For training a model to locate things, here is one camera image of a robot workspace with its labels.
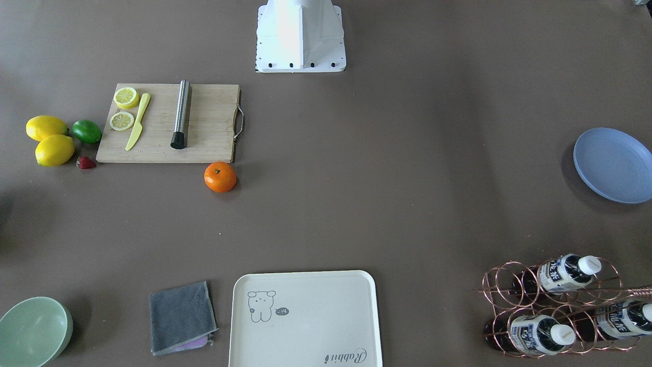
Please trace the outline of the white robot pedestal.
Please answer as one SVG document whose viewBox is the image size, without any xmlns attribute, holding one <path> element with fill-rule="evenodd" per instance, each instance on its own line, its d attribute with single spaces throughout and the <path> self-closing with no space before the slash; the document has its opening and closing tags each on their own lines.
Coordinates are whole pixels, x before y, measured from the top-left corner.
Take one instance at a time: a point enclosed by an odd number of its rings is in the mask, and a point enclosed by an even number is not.
<svg viewBox="0 0 652 367">
<path fill-rule="evenodd" d="M 331 1 L 268 1 L 258 8 L 255 71 L 342 72 L 342 9 Z"/>
</svg>

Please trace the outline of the red strawberry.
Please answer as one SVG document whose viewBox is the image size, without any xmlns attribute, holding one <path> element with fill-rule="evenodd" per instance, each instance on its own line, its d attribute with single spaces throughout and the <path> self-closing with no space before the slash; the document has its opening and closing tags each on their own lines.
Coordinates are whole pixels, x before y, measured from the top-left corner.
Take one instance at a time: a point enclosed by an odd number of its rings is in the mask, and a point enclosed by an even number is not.
<svg viewBox="0 0 652 367">
<path fill-rule="evenodd" d="M 79 156 L 75 161 L 75 165 L 82 170 L 94 169 L 96 167 L 95 161 L 91 160 L 88 156 Z"/>
</svg>

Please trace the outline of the green lime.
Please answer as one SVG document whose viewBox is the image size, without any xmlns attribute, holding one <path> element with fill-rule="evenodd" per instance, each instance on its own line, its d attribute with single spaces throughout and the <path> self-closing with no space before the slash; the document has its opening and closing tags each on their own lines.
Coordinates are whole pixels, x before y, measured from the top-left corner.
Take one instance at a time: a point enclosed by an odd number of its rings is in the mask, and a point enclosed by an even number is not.
<svg viewBox="0 0 652 367">
<path fill-rule="evenodd" d="M 73 123 L 72 134 L 80 141 L 88 144 L 95 144 L 102 139 L 102 130 L 88 119 L 81 119 Z"/>
</svg>

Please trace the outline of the lemon slice upper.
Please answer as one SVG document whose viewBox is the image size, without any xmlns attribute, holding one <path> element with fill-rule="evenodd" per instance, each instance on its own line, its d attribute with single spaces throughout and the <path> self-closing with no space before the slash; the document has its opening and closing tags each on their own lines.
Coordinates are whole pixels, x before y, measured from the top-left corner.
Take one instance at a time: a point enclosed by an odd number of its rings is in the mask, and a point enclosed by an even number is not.
<svg viewBox="0 0 652 367">
<path fill-rule="evenodd" d="M 116 90 L 113 102 L 120 109 L 128 110 L 139 105 L 140 94 L 133 87 L 123 87 Z"/>
</svg>

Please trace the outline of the green bowl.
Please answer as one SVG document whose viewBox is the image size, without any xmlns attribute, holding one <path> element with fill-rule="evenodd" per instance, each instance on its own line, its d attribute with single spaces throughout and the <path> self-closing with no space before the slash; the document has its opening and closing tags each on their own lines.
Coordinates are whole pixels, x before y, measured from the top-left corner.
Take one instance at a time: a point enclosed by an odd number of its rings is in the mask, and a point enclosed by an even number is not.
<svg viewBox="0 0 652 367">
<path fill-rule="evenodd" d="M 1 320 L 1 365 L 46 365 L 66 348 L 73 328 L 70 311 L 53 298 L 19 302 Z"/>
</svg>

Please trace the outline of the orange fruit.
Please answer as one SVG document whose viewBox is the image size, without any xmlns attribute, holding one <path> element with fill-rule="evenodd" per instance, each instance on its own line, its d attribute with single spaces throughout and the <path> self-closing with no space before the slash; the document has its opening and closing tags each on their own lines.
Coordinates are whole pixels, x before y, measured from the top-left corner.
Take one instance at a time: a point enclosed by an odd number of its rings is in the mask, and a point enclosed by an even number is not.
<svg viewBox="0 0 652 367">
<path fill-rule="evenodd" d="M 205 169 L 203 181 L 210 190 L 225 193 L 235 188 L 237 174 L 229 163 L 217 161 Z"/>
</svg>

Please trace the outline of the yellow lemon lower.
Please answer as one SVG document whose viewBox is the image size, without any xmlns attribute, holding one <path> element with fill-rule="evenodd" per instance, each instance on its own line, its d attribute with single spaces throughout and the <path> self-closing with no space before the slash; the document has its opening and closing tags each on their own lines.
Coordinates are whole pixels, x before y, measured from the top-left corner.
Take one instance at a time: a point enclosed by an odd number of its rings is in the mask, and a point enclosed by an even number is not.
<svg viewBox="0 0 652 367">
<path fill-rule="evenodd" d="M 51 135 L 42 140 L 35 149 L 40 166 L 55 167 L 66 163 L 75 153 L 75 144 L 68 135 Z"/>
</svg>

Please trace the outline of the blue round plate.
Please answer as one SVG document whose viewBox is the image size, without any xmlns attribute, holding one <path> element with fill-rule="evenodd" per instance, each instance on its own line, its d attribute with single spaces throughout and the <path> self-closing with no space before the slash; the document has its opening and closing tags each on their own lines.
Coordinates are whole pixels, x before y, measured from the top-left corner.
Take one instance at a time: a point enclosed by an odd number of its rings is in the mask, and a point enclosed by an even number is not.
<svg viewBox="0 0 652 367">
<path fill-rule="evenodd" d="M 640 204 L 651 198 L 651 155 L 637 139 L 614 128 L 591 128 L 573 148 L 575 169 L 596 194 Z"/>
</svg>

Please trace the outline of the wooden cutting board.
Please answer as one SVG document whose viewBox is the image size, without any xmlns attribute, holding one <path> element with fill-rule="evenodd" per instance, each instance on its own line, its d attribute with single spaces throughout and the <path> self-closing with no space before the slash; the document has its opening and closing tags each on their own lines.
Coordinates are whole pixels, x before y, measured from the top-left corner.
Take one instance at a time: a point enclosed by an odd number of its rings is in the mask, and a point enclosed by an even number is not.
<svg viewBox="0 0 652 367">
<path fill-rule="evenodd" d="M 186 147 L 171 146 L 178 105 L 179 84 L 132 83 L 151 100 L 142 119 L 142 134 L 126 150 L 130 130 L 118 132 L 105 124 L 96 159 L 101 163 L 198 163 L 234 161 L 240 86 L 191 84 L 186 123 Z"/>
</svg>

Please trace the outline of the tea bottle middle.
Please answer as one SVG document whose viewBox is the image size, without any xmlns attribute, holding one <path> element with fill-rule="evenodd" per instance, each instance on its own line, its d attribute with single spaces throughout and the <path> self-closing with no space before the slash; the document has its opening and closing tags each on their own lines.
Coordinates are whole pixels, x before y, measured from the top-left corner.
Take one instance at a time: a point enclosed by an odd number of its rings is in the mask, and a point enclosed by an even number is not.
<svg viewBox="0 0 652 367">
<path fill-rule="evenodd" d="M 596 256 L 566 254 L 519 273 L 510 293 L 536 298 L 543 293 L 559 295 L 580 290 L 589 285 L 601 269 L 602 261 Z"/>
</svg>

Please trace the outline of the grey folded cloth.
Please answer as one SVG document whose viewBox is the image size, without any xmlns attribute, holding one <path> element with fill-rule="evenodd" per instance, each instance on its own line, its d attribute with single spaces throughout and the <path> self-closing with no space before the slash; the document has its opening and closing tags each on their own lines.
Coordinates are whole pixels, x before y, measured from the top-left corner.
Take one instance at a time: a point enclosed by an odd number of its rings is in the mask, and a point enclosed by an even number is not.
<svg viewBox="0 0 652 367">
<path fill-rule="evenodd" d="M 219 329 L 205 280 L 149 295 L 149 311 L 154 357 L 212 345 Z"/>
</svg>

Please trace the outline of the lemon slice lower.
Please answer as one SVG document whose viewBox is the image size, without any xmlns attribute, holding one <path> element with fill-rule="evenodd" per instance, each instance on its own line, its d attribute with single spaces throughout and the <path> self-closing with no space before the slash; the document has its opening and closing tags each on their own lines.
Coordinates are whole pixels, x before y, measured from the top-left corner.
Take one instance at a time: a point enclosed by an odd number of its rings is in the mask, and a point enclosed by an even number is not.
<svg viewBox="0 0 652 367">
<path fill-rule="evenodd" d="M 116 132 L 123 132 L 128 130 L 135 123 L 135 116 L 130 112 L 120 111 L 111 116 L 109 124 L 112 130 Z"/>
</svg>

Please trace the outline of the tea bottle back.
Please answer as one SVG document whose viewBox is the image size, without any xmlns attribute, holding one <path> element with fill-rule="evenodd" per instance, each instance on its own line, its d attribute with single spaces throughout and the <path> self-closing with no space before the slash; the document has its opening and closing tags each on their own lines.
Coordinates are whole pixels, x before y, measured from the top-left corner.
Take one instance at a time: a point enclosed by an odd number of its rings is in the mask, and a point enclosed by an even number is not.
<svg viewBox="0 0 652 367">
<path fill-rule="evenodd" d="M 602 342 L 651 335 L 651 304 L 630 299 L 580 311 L 570 317 L 578 336 Z"/>
</svg>

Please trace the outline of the cream rabbit tray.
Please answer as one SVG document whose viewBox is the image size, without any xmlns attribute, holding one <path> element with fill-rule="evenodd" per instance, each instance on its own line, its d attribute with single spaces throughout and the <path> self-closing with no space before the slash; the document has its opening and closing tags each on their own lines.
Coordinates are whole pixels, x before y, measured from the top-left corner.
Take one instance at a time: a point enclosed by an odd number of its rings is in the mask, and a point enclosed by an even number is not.
<svg viewBox="0 0 652 367">
<path fill-rule="evenodd" d="M 382 366 L 363 270 L 247 274 L 233 288 L 230 366 Z"/>
</svg>

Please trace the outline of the yellow plastic knife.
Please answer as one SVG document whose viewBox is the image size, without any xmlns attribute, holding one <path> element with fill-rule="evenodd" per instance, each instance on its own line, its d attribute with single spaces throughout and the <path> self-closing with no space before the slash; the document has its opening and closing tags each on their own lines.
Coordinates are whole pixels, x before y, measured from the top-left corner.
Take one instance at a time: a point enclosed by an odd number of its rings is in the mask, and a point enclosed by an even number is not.
<svg viewBox="0 0 652 367">
<path fill-rule="evenodd" d="M 141 95 L 137 116 L 135 117 L 135 121 L 132 126 L 132 132 L 130 133 L 130 137 L 126 143 L 126 146 L 124 147 L 125 151 L 130 151 L 135 146 L 140 135 L 142 134 L 142 130 L 144 129 L 142 125 L 142 119 L 144 118 L 145 112 L 147 111 L 150 100 L 150 93 L 143 93 Z"/>
</svg>

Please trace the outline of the yellow lemon upper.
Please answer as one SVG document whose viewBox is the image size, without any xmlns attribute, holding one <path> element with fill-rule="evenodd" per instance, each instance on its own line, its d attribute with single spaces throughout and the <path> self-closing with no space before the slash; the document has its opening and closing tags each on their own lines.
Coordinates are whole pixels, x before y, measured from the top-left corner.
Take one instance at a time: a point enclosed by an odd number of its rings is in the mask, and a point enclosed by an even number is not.
<svg viewBox="0 0 652 367">
<path fill-rule="evenodd" d="M 67 135 L 67 124 L 51 115 L 39 115 L 28 120 L 25 125 L 26 135 L 31 139 L 41 142 L 51 135 Z"/>
</svg>

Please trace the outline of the lemon slice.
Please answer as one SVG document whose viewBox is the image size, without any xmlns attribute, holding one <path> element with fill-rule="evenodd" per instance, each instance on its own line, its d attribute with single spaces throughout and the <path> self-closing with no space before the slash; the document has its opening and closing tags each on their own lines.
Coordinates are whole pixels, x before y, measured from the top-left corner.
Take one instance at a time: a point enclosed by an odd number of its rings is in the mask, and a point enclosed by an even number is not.
<svg viewBox="0 0 652 367">
<path fill-rule="evenodd" d="M 109 124 L 112 130 L 116 132 L 123 132 L 128 130 L 135 123 L 135 116 L 130 112 L 120 111 L 111 116 Z"/>
<path fill-rule="evenodd" d="M 123 87 L 116 90 L 113 102 L 120 109 L 128 110 L 139 105 L 140 94 L 133 87 Z"/>
</svg>

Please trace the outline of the tea bottle front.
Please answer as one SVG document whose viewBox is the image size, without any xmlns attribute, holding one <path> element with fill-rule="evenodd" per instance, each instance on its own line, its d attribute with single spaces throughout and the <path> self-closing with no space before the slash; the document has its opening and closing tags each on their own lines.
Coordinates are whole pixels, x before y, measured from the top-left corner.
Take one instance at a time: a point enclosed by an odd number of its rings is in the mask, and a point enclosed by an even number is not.
<svg viewBox="0 0 652 367">
<path fill-rule="evenodd" d="M 522 357 L 557 355 L 577 341 L 572 327 L 546 315 L 495 319 L 487 322 L 483 333 L 491 348 Z"/>
</svg>

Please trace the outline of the tea bottle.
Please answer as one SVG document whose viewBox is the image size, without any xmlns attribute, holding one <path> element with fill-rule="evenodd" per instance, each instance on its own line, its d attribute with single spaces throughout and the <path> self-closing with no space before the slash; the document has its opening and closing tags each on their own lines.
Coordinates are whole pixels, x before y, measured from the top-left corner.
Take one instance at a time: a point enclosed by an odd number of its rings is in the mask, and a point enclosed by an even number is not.
<svg viewBox="0 0 652 367">
<path fill-rule="evenodd" d="M 487 322 L 483 333 L 491 348 L 522 357 L 557 355 L 577 341 L 572 327 L 546 315 L 495 319 Z"/>
<path fill-rule="evenodd" d="M 580 290 L 589 285 L 601 269 L 602 261 L 596 256 L 566 254 L 519 273 L 510 293 L 536 298 L 543 293 L 559 295 Z"/>
<path fill-rule="evenodd" d="M 630 299 L 580 311 L 570 317 L 578 336 L 602 342 L 651 335 L 651 304 Z"/>
</svg>

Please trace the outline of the yellow lemon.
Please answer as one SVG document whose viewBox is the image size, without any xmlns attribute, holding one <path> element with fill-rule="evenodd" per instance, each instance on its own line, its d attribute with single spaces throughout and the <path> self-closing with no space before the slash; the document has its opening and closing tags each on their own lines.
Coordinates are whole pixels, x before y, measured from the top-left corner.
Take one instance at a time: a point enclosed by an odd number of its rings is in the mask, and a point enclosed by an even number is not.
<svg viewBox="0 0 652 367">
<path fill-rule="evenodd" d="M 51 135 L 42 140 L 35 149 L 40 166 L 55 167 L 66 163 L 75 153 L 75 144 L 68 135 Z"/>
<path fill-rule="evenodd" d="M 31 139 L 41 142 L 51 135 L 67 135 L 67 124 L 51 115 L 39 115 L 28 120 L 25 125 L 26 135 Z"/>
</svg>

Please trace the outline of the steel cylinder black tip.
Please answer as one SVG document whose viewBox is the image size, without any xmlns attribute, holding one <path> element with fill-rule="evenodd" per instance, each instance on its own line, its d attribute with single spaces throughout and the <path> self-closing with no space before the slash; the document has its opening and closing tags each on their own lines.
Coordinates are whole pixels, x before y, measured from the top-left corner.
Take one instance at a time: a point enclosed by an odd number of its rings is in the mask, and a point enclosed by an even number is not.
<svg viewBox="0 0 652 367">
<path fill-rule="evenodd" d="M 187 147 L 192 93 L 193 88 L 189 81 L 182 80 L 179 86 L 176 118 L 170 144 L 173 149 L 185 149 Z"/>
</svg>

